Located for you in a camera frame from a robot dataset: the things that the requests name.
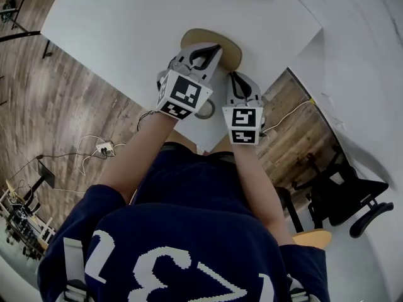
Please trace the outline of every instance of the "white number print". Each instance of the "white number print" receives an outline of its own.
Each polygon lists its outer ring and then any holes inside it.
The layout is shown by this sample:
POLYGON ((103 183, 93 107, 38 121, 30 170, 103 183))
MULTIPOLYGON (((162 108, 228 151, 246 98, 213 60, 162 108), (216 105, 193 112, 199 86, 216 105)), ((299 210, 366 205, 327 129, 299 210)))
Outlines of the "white number print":
MULTIPOLYGON (((95 247, 86 264, 85 273, 97 281, 105 284, 106 280, 99 276, 103 266, 115 248, 113 238, 102 230, 96 230, 93 236, 99 236, 99 244, 95 247)), ((147 253, 139 256, 136 265, 133 269, 134 278, 141 286, 140 289, 134 289, 128 295, 128 302, 147 302, 147 298, 151 292, 156 289, 167 288, 167 285, 162 283, 153 273, 153 268, 159 257, 169 256, 172 258, 175 265, 185 270, 191 265, 191 257, 187 250, 174 249, 172 247, 158 247, 147 253)), ((226 289, 231 290, 231 293, 211 298, 198 298, 189 302, 226 302, 235 301, 247 294, 245 289, 238 288, 232 283, 225 280, 220 274, 217 274, 205 264, 199 262, 197 269, 209 275, 219 282, 226 289)), ((266 274, 259 274, 263 278, 263 288, 260 296, 260 302, 270 302, 274 300, 274 289, 270 277, 266 274)))
POLYGON ((173 249, 172 247, 158 247, 150 250, 139 256, 134 267, 133 273, 137 282, 142 286, 142 289, 134 289, 128 295, 129 302, 146 302, 148 295, 155 289, 167 288, 158 278, 152 273, 152 269, 158 257, 170 256, 174 263, 181 269, 189 268, 191 259, 187 250, 173 249))
POLYGON ((214 278, 216 281, 218 281, 221 285, 225 286, 227 289, 230 289, 232 293, 228 293, 225 295, 220 295, 220 296, 214 296, 212 298, 200 298, 200 299, 192 299, 189 302, 224 302, 224 301, 233 301, 235 299, 241 298, 247 294, 247 291, 245 289, 240 289, 237 286, 231 284, 227 280, 225 280, 221 275, 217 274, 214 272, 212 269, 209 269, 206 265, 203 263, 198 263, 197 268, 199 270, 202 270, 204 273, 207 275, 211 276, 214 278))
POLYGON ((111 255, 112 250, 115 248, 115 242, 111 235, 103 230, 96 230, 93 234, 93 237, 94 236, 99 236, 99 243, 88 259, 85 272, 87 275, 105 284, 106 279, 100 277, 99 274, 102 267, 105 265, 106 260, 111 255))
POLYGON ((273 301, 275 299, 275 290, 270 277, 262 273, 259 274, 259 277, 263 278, 263 288, 259 302, 273 301))

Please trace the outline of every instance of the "cable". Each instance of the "cable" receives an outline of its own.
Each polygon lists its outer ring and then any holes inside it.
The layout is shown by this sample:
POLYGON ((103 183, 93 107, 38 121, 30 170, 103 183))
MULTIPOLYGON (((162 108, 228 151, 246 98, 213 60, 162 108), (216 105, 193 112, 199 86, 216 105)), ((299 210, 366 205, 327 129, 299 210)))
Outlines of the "cable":
POLYGON ((116 147, 119 147, 119 146, 121 146, 121 145, 126 145, 126 143, 119 143, 119 144, 116 144, 116 145, 113 146, 112 154, 113 154, 114 157, 116 157, 116 155, 115 155, 115 148, 116 148, 116 147))
POLYGON ((285 116, 280 120, 280 122, 278 122, 276 125, 273 125, 273 126, 267 128, 267 129, 265 129, 265 130, 262 131, 261 133, 264 134, 264 133, 266 133, 267 131, 270 131, 270 130, 276 128, 276 127, 279 126, 279 125, 282 123, 282 121, 284 121, 288 116, 290 116, 292 113, 294 113, 296 110, 298 110, 302 105, 307 104, 307 103, 311 103, 311 104, 313 104, 313 105, 316 105, 315 101, 314 101, 312 98, 311 98, 309 101, 302 102, 302 103, 299 104, 293 111, 291 111, 291 112, 289 112, 287 115, 285 115, 285 116))
POLYGON ((76 166, 76 168, 77 168, 77 170, 82 174, 82 175, 86 175, 86 172, 85 172, 85 170, 84 170, 84 161, 85 160, 87 160, 88 158, 90 158, 90 157, 92 157, 95 153, 96 153, 96 151, 92 154, 92 155, 88 155, 84 160, 83 160, 83 162, 82 162, 82 171, 78 168, 78 166, 77 166, 77 153, 78 153, 78 150, 80 149, 80 145, 81 145, 81 142, 82 142, 82 140, 84 140, 85 138, 87 138, 87 137, 93 137, 93 138, 98 138, 98 139, 100 139, 100 140, 102 140, 104 143, 106 143, 106 141, 104 140, 104 139, 102 139, 101 137, 99 137, 99 136, 97 136, 97 135, 92 135, 92 134, 89 134, 89 135, 85 135, 85 136, 83 136, 81 139, 80 139, 80 142, 78 143, 78 147, 77 147, 77 150, 76 150, 76 159, 74 160, 74 165, 76 166))
POLYGON ((25 181, 24 180, 20 180, 18 183, 18 187, 17 190, 15 191, 16 193, 18 193, 18 190, 20 190, 23 186, 20 186, 21 182, 24 182, 23 185, 25 185, 25 181))
POLYGON ((56 159, 56 158, 61 158, 61 157, 67 157, 68 155, 80 155, 80 156, 83 156, 83 157, 85 157, 85 156, 87 156, 87 157, 88 156, 93 156, 94 158, 98 158, 98 159, 102 159, 102 160, 106 159, 106 158, 101 158, 101 157, 98 157, 96 155, 91 155, 91 154, 75 154, 75 153, 73 153, 73 154, 62 154, 62 155, 43 155, 43 154, 40 154, 40 155, 37 155, 32 160, 28 161, 20 170, 18 170, 16 173, 14 173, 13 176, 11 178, 9 178, 8 180, 11 181, 12 178, 14 178, 17 174, 19 174, 22 171, 22 169, 24 169, 28 164, 30 164, 35 159, 37 159, 37 160, 41 160, 42 158, 54 158, 54 159, 56 159))
POLYGON ((16 173, 14 173, 13 176, 12 176, 10 179, 8 179, 8 180, 11 181, 13 177, 15 177, 17 174, 19 174, 22 169, 24 169, 28 164, 30 164, 30 163, 31 163, 32 161, 34 161, 35 159, 36 159, 36 158, 33 158, 31 161, 28 161, 28 163, 27 163, 26 165, 24 165, 20 170, 18 170, 16 173))
POLYGON ((153 114, 154 114, 154 111, 148 111, 148 112, 144 113, 142 116, 140 116, 139 122, 137 123, 137 132, 140 131, 141 120, 143 120, 146 116, 153 115, 153 114))
POLYGON ((30 186, 30 184, 27 184, 28 187, 31 189, 31 196, 33 195, 33 191, 32 191, 32 187, 30 186))
POLYGON ((70 190, 70 189, 59 189, 59 188, 53 188, 53 190, 60 190, 60 191, 70 191, 71 193, 85 193, 85 191, 76 191, 76 190, 70 190))

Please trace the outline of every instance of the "backpack strap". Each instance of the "backpack strap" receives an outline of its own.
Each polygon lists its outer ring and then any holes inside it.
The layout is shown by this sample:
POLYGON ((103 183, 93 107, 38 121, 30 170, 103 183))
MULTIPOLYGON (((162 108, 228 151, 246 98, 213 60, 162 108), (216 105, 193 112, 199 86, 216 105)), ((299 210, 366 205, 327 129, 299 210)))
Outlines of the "backpack strap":
POLYGON ((316 296, 308 294, 298 280, 292 278, 289 274, 287 277, 291 302, 321 302, 316 296))
POLYGON ((67 285, 58 302, 90 302, 84 272, 84 254, 79 240, 63 238, 67 285))

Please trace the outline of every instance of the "white table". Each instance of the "white table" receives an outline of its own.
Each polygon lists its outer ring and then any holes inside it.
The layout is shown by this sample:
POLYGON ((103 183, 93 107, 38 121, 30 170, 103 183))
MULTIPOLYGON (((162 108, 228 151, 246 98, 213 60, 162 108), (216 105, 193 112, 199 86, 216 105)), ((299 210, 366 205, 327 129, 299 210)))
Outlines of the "white table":
MULTIPOLYGON (((298 0, 56 0, 42 34, 144 108, 154 109, 156 75, 179 53, 182 36, 204 28, 236 42, 239 71, 265 92, 321 26, 298 0)), ((204 150, 227 133, 224 77, 213 78, 217 110, 176 129, 204 150)))

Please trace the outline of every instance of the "wooden floor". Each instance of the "wooden floor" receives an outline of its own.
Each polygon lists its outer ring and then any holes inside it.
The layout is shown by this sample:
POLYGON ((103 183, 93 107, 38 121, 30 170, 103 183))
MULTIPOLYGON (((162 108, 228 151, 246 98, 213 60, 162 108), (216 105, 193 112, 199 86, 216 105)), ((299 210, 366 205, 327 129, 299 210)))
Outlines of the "wooden floor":
MULTIPOLYGON (((19 16, 29 30, 40 30, 54 0, 26 0, 19 16)), ((11 24, 0 25, 0 36, 14 33, 11 24)), ((144 110, 93 74, 72 57, 51 45, 53 56, 42 60, 46 39, 42 36, 0 43, 0 184, 37 155, 75 153, 80 139, 98 135, 114 144, 126 143, 135 133, 144 110)), ((266 126, 309 99, 286 71, 264 95, 266 126)), ((96 138, 85 138, 80 153, 94 152, 96 138)), ((304 182, 314 175, 305 156, 312 152, 319 168, 330 161, 336 144, 331 130, 313 104, 303 105, 259 144, 259 158, 276 186, 291 189, 292 181, 304 182)), ((106 161, 86 161, 86 176, 74 165, 75 156, 42 162, 55 174, 56 188, 85 191, 97 182, 106 161)), ((81 165, 82 157, 77 163, 81 165)), ((25 181, 20 193, 38 179, 36 160, 12 182, 25 181)), ((37 191, 42 203, 39 215, 53 216, 58 228, 83 193, 53 190, 46 184, 37 191)), ((297 206, 304 193, 293 194, 297 206)))

